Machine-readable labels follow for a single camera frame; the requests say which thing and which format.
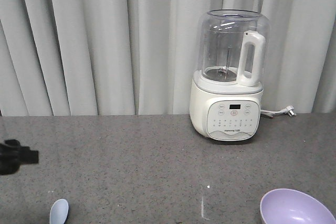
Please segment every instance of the control panel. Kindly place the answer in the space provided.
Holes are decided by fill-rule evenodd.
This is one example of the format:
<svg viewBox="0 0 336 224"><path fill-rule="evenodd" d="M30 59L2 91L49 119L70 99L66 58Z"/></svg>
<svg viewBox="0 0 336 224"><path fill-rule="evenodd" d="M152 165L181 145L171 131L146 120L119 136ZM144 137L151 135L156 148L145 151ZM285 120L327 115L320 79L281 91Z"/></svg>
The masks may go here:
<svg viewBox="0 0 336 224"><path fill-rule="evenodd" d="M245 139L257 131L259 117L260 107L254 101L215 102L208 111L207 132L210 137L219 140Z"/></svg>

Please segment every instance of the purple bowl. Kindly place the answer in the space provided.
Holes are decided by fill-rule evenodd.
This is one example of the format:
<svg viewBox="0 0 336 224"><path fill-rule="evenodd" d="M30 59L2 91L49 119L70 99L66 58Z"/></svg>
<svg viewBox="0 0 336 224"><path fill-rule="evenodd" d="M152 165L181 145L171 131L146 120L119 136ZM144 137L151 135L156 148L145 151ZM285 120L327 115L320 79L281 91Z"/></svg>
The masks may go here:
<svg viewBox="0 0 336 224"><path fill-rule="evenodd" d="M260 213L264 224L336 224L321 202L293 189L266 193L260 202Z"/></svg>

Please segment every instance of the black clamp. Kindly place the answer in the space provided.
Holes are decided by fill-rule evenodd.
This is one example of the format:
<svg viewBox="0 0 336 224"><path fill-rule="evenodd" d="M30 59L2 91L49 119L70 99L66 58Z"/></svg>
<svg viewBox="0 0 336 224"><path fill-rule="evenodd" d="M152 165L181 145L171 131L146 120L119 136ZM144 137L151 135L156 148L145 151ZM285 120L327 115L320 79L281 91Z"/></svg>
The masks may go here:
<svg viewBox="0 0 336 224"><path fill-rule="evenodd" d="M21 146L16 139L0 143L0 175L16 173L20 165L38 164L38 151L31 151L28 146Z"/></svg>

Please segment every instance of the white curtain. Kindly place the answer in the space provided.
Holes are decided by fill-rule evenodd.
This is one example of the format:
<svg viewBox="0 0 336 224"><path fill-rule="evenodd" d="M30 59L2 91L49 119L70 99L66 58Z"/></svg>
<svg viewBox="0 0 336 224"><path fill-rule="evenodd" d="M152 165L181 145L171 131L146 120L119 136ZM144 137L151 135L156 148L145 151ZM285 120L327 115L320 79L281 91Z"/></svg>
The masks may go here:
<svg viewBox="0 0 336 224"><path fill-rule="evenodd" d="M270 20L264 109L336 108L336 0L0 0L1 113L188 113L198 21L221 8Z"/></svg>

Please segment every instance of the digital display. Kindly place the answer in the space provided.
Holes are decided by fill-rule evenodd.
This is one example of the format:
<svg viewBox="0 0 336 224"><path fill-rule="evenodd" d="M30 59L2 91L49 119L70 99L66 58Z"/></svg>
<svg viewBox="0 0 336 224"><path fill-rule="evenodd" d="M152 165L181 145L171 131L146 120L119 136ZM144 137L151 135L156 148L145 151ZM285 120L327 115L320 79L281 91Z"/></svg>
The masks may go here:
<svg viewBox="0 0 336 224"><path fill-rule="evenodd" d="M231 110L240 110L240 104L230 104Z"/></svg>

